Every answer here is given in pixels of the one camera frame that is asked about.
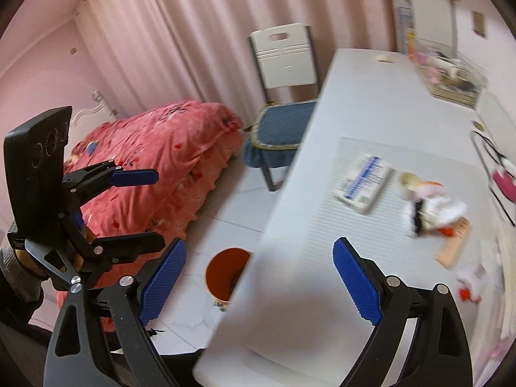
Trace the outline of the clear organizer box with items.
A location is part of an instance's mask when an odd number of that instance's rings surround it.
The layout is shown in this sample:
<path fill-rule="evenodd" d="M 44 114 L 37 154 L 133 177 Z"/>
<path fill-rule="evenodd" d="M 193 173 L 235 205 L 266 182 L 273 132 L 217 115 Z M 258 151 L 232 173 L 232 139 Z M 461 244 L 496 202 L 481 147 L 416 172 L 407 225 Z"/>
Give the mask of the clear organizer box with items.
<path fill-rule="evenodd" d="M 407 44 L 408 58 L 429 93 L 442 101 L 475 108 L 488 85 L 484 69 L 448 45 L 413 38 Z"/>

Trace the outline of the red floral bed quilt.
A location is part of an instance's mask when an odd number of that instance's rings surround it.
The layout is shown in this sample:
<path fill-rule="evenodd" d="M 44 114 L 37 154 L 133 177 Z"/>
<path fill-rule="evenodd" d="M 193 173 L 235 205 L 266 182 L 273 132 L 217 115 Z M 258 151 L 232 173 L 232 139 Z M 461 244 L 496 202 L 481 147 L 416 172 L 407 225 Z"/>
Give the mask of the red floral bed quilt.
<path fill-rule="evenodd" d="M 241 118 L 215 102 L 180 101 L 107 122 L 72 149 L 65 172 L 112 160 L 124 170 L 153 169 L 156 184 L 112 187 L 81 208 L 99 237 L 156 232 L 184 239 L 188 224 L 243 143 Z"/>

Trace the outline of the white plush toy red trim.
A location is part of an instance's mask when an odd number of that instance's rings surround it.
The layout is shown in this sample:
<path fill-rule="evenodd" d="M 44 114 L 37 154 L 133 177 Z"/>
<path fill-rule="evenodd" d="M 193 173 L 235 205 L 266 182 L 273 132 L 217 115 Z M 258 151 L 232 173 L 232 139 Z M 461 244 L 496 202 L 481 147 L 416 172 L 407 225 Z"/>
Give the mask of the white plush toy red trim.
<path fill-rule="evenodd" d="M 402 224 L 408 236 L 416 238 L 451 228 L 468 209 L 462 200 L 449 197 L 442 184 L 422 181 L 415 185 L 412 198 L 404 206 Z"/>

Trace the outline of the beige tape roll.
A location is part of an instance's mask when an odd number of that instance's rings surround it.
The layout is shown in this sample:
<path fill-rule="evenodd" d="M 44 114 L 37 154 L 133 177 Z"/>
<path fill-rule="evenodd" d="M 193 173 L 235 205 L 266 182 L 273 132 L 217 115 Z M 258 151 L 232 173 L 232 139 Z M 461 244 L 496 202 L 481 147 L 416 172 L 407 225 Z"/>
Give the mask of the beige tape roll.
<path fill-rule="evenodd" d="M 399 195 L 406 201 L 414 199 L 416 188 L 420 185 L 421 179 L 414 173 L 402 172 L 399 175 Z"/>

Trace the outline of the pink white mini iron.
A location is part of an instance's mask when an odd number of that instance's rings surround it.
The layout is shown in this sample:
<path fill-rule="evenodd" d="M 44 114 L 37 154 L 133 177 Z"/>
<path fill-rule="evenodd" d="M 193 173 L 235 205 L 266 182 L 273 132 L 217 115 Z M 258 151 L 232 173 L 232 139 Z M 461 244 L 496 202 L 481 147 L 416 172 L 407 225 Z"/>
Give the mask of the pink white mini iron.
<path fill-rule="evenodd" d="M 500 158 L 500 163 L 491 173 L 501 193 L 512 203 L 516 203 L 516 167 L 505 156 Z"/>

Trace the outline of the white ribbed desk mat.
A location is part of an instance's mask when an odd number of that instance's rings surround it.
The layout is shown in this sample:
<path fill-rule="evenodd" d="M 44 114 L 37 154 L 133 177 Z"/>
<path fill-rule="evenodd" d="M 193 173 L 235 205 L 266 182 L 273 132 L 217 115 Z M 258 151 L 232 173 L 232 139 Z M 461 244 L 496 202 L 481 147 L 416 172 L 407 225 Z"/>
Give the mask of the white ribbed desk mat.
<path fill-rule="evenodd" d="M 355 212 L 334 195 L 363 155 L 377 155 L 393 169 L 379 198 L 366 214 Z M 468 205 L 465 216 L 471 223 L 471 231 L 456 267 L 462 269 L 476 264 L 481 257 L 481 243 L 494 241 L 496 233 L 484 171 L 475 165 L 427 152 L 343 137 L 327 189 L 300 251 L 296 278 L 338 285 L 340 278 L 333 265 L 332 247 L 337 239 L 346 237 L 362 257 L 374 260 L 384 273 L 396 274 L 411 286 L 433 287 L 438 282 L 455 286 L 454 271 L 435 259 L 442 246 L 442 236 L 427 234 L 413 239 L 402 223 L 406 201 L 400 196 L 398 176 L 404 171 L 439 182 L 450 197 Z"/>

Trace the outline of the orange trash bin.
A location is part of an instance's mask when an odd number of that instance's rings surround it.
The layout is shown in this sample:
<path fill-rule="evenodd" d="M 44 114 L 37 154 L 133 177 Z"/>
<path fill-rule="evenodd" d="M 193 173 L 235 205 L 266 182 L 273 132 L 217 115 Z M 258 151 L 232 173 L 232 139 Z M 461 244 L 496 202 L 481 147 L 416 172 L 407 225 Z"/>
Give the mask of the orange trash bin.
<path fill-rule="evenodd" d="M 239 279 L 252 257 L 251 252 L 230 247 L 216 254 L 205 269 L 207 291 L 216 307 L 226 311 Z"/>

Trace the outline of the white blue medicine box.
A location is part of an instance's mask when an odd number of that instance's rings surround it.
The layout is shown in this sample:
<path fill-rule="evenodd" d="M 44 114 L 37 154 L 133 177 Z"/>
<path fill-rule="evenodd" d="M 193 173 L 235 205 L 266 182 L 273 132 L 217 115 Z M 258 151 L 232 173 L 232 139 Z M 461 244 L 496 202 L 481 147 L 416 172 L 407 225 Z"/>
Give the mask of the white blue medicine box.
<path fill-rule="evenodd" d="M 393 172 L 377 155 L 362 155 L 334 190 L 337 200 L 359 214 L 369 212 Z"/>

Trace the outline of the small white paper scrap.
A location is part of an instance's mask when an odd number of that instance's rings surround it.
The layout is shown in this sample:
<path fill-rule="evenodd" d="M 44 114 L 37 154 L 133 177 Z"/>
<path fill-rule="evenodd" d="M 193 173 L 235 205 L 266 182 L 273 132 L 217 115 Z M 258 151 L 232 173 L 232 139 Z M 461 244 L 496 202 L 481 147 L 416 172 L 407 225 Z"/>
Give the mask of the small white paper scrap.
<path fill-rule="evenodd" d="M 381 54 L 376 56 L 376 60 L 383 64 L 393 64 L 396 62 L 396 57 L 391 53 Z"/>

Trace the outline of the pink curtain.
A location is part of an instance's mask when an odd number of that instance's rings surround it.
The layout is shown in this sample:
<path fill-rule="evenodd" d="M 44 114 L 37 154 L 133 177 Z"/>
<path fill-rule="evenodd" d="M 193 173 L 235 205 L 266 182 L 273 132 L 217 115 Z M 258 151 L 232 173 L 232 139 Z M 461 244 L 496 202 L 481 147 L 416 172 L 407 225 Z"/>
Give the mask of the pink curtain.
<path fill-rule="evenodd" d="M 252 123 L 263 93 L 248 36 L 308 25 L 321 74 L 340 47 L 392 51 L 392 0 L 81 0 L 75 24 L 130 115 L 173 101 L 215 101 Z"/>

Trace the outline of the tan mint box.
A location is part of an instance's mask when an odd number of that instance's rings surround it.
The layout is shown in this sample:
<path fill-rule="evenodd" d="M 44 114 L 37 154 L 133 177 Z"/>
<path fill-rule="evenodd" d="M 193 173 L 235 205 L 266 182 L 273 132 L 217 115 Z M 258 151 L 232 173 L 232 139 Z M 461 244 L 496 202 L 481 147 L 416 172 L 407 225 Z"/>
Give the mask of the tan mint box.
<path fill-rule="evenodd" d="M 457 258 L 463 250 L 471 231 L 471 222 L 466 218 L 460 218 L 444 237 L 444 242 L 435 256 L 435 260 L 445 268 L 455 265 Z"/>

